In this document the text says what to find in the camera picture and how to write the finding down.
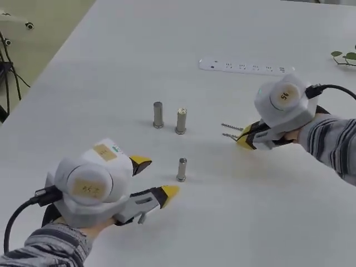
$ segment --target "power strip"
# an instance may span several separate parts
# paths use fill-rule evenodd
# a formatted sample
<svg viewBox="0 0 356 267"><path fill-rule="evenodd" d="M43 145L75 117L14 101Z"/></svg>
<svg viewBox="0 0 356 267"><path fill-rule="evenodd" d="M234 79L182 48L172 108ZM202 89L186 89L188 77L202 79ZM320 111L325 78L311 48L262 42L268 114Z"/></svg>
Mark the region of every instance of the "power strip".
<svg viewBox="0 0 356 267"><path fill-rule="evenodd" d="M294 67L283 65L250 64L237 60L219 60L205 57L199 61L199 68L205 71L225 71L255 75L284 76L295 71Z"/></svg>

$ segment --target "silver cylinder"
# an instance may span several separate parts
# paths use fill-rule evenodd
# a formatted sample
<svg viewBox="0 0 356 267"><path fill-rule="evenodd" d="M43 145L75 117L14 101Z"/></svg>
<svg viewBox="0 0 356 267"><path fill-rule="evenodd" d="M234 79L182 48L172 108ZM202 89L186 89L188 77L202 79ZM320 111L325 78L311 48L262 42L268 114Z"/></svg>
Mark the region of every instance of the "silver cylinder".
<svg viewBox="0 0 356 267"><path fill-rule="evenodd" d="M164 126L163 123L163 104L162 102L154 103L154 128L160 129Z"/></svg>
<svg viewBox="0 0 356 267"><path fill-rule="evenodd" d="M177 126L176 126L176 133L178 135L182 135L185 133L186 128L185 128L185 122L187 119L187 109L185 108L180 108L178 109L177 112Z"/></svg>
<svg viewBox="0 0 356 267"><path fill-rule="evenodd" d="M185 181L185 169L187 167L187 159L182 157L179 159L179 166L178 166L178 174L177 174L177 181L184 182Z"/></svg>

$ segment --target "gray striped shirt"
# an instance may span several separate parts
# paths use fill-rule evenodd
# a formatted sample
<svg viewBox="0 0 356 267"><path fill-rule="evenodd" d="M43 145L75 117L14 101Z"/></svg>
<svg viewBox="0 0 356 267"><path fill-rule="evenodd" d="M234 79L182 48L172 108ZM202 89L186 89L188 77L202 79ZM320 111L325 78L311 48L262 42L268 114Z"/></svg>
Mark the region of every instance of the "gray striped shirt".
<svg viewBox="0 0 356 267"><path fill-rule="evenodd" d="M298 143L318 161L356 186L356 119L319 115L299 132Z"/></svg>
<svg viewBox="0 0 356 267"><path fill-rule="evenodd" d="M8 267L79 267L92 248L92 240L79 229L51 223L36 230L24 247L0 258L0 266Z"/></svg>

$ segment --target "person's arm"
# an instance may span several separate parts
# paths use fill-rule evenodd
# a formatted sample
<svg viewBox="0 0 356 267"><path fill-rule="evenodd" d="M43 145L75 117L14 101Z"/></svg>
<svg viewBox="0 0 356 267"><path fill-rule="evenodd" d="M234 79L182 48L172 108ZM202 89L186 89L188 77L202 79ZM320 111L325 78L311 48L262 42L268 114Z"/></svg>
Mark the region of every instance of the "person's arm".
<svg viewBox="0 0 356 267"><path fill-rule="evenodd" d="M296 139L318 161L356 186L356 119L317 114L312 122L285 137Z"/></svg>
<svg viewBox="0 0 356 267"><path fill-rule="evenodd" d="M0 266L59 267L83 266L98 234L114 223L113 219L92 228L75 229L63 218L36 230L24 247L0 257Z"/></svg>

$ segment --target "plant leaf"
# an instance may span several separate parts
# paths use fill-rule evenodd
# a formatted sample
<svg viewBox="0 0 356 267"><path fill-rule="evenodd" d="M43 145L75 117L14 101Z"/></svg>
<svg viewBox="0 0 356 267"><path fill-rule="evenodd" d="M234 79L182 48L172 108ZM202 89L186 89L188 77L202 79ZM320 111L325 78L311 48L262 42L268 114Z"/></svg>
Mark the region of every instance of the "plant leaf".
<svg viewBox="0 0 356 267"><path fill-rule="evenodd" d="M356 60L356 53L350 52L346 54L348 60Z"/></svg>
<svg viewBox="0 0 356 267"><path fill-rule="evenodd" d="M338 57L338 56L340 56L340 55L342 55L343 53L342 52L340 52L340 51L334 51L334 52L332 52L332 56L333 57Z"/></svg>

